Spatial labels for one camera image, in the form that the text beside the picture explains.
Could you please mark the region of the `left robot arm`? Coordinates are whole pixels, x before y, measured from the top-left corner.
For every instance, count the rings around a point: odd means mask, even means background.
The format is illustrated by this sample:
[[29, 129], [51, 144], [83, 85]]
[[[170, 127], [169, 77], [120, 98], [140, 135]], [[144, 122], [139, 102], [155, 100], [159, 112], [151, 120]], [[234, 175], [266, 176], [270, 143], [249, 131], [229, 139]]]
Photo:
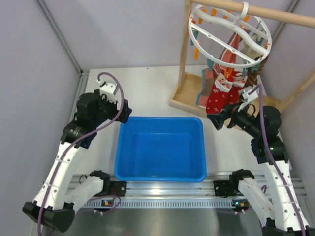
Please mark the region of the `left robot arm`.
[[69, 184], [81, 158], [89, 149], [97, 133], [117, 121], [126, 123], [132, 112], [128, 100], [116, 100], [99, 89], [84, 93], [76, 103], [73, 120], [63, 129], [53, 166], [39, 193], [31, 202], [25, 202], [23, 213], [42, 227], [61, 233], [71, 226], [79, 209], [93, 197], [106, 196], [111, 191], [111, 177], [101, 171], [92, 171], [86, 180], [71, 192]]

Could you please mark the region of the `salmon pink cloth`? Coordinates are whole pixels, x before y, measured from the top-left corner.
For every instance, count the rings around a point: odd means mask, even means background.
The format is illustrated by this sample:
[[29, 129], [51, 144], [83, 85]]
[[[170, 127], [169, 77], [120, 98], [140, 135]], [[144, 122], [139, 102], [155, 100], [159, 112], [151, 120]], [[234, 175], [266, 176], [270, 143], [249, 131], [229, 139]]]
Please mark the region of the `salmon pink cloth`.
[[231, 73], [237, 71], [233, 68], [227, 68], [223, 65], [217, 64], [210, 59], [207, 60], [207, 67], [202, 69], [202, 90], [197, 96], [196, 105], [200, 107], [205, 107], [207, 104], [207, 99], [212, 90], [213, 83], [217, 76], [222, 73], [225, 75], [226, 79], [232, 82], [229, 78]]

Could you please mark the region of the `red santa sock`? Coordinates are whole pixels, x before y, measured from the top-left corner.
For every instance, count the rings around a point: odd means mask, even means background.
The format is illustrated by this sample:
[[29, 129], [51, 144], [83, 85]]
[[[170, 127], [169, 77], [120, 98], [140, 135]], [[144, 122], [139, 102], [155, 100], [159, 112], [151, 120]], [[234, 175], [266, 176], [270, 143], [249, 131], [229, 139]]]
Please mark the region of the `red santa sock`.
[[239, 91], [244, 88], [248, 77], [243, 77], [242, 72], [234, 71], [231, 73], [231, 76], [229, 78], [232, 80], [232, 88], [229, 91], [227, 99], [225, 101], [226, 105], [232, 105], [239, 102]]
[[219, 114], [224, 107], [228, 94], [232, 89], [233, 83], [226, 79], [225, 75], [220, 73], [215, 79], [209, 98], [206, 104], [206, 113]]

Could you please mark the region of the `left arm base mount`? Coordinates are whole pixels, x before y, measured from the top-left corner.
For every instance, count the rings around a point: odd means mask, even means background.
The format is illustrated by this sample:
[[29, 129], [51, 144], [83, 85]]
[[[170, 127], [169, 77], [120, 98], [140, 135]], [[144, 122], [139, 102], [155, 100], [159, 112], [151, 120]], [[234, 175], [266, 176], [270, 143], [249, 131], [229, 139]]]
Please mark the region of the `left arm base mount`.
[[126, 194], [126, 186], [126, 181], [111, 181], [108, 194], [124, 197]]

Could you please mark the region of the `brown striped sock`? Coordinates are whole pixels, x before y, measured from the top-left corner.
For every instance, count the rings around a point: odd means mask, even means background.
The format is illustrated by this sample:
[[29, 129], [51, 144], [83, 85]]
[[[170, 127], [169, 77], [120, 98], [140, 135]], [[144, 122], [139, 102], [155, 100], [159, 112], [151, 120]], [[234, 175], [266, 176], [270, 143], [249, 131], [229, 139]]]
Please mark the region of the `brown striped sock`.
[[253, 87], [258, 84], [258, 75], [260, 75], [264, 65], [266, 64], [268, 57], [266, 57], [261, 63], [256, 66], [248, 68], [247, 80], [245, 87]]

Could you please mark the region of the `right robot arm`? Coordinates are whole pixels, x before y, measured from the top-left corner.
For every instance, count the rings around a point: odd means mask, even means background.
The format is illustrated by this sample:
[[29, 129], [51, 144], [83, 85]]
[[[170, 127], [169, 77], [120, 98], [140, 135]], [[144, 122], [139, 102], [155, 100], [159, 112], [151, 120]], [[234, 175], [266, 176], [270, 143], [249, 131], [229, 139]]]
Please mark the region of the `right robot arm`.
[[262, 106], [256, 116], [240, 104], [226, 105], [219, 114], [208, 114], [216, 130], [228, 119], [228, 128], [240, 127], [252, 137], [251, 150], [262, 170], [270, 196], [267, 197], [253, 173], [240, 169], [229, 176], [230, 190], [246, 197], [259, 218], [265, 236], [313, 236], [315, 230], [303, 215], [290, 175], [286, 147], [278, 136], [282, 123], [280, 112], [272, 106]]

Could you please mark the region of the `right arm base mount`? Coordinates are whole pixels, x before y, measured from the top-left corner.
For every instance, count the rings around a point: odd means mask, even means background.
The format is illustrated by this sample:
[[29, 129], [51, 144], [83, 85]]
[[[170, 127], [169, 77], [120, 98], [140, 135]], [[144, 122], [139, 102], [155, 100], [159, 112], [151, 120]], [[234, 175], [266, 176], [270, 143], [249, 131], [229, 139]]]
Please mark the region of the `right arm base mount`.
[[238, 182], [232, 182], [229, 180], [215, 180], [214, 191], [215, 196], [228, 198], [234, 196], [243, 196], [243, 194], [238, 190]]

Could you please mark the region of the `white round clip hanger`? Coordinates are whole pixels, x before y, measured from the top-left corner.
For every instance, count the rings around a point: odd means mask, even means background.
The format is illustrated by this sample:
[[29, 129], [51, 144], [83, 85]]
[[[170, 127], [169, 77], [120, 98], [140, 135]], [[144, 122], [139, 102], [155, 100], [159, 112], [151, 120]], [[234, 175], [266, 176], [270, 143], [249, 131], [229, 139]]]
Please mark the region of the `white round clip hanger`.
[[[249, 4], [243, 2], [240, 13], [231, 10], [218, 10], [214, 7], [196, 5], [190, 14], [189, 44], [194, 48], [193, 59], [204, 57], [211, 61], [248, 72], [248, 68], [256, 66], [269, 56], [272, 46], [272, 37], [265, 22], [249, 14]], [[261, 46], [252, 40], [257, 34], [264, 38]], [[263, 54], [257, 59], [251, 59], [240, 52], [244, 41], [255, 51]]]

